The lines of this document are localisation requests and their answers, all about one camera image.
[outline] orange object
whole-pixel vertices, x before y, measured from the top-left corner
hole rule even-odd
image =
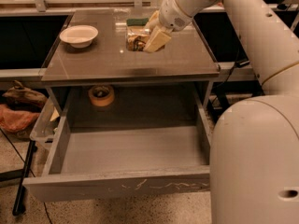
[[[12,110],[6,104],[0,104],[0,127],[7,132],[16,133],[35,122],[39,113],[24,110]]]
[[[114,101],[112,86],[93,86],[88,90],[88,95],[95,106],[107,106]]]

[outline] tape roll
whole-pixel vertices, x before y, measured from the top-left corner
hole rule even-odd
[[[107,106],[114,101],[112,86],[93,86],[88,90],[91,103],[95,106]]]

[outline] concrete floor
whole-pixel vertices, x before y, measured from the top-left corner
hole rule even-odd
[[[28,142],[9,136],[25,159]],[[48,151],[37,144],[32,170],[36,176],[42,172]],[[23,163],[11,144],[0,133],[0,172],[22,168]],[[23,215],[14,217],[12,208],[19,179],[0,183],[0,223],[50,223],[44,204],[26,193]],[[210,193],[143,196],[110,200],[88,200],[46,203],[53,224],[210,224]]]

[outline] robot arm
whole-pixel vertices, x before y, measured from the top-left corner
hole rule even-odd
[[[173,31],[183,30],[202,9],[217,0],[164,0],[159,11],[159,22]]]
[[[156,30],[180,31],[216,1],[164,0]],[[216,124],[210,151],[213,223],[297,223],[299,40],[263,0],[220,1],[268,95],[231,106]]]
[[[150,22],[157,27],[155,37],[184,29],[194,15],[218,1],[222,1],[264,92],[299,96],[299,40],[263,0],[164,0],[158,19]]]

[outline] small bowl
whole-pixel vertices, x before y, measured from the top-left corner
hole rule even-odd
[[[62,41],[77,49],[83,49],[91,45],[98,31],[93,26],[79,25],[71,26],[63,30],[59,37]]]

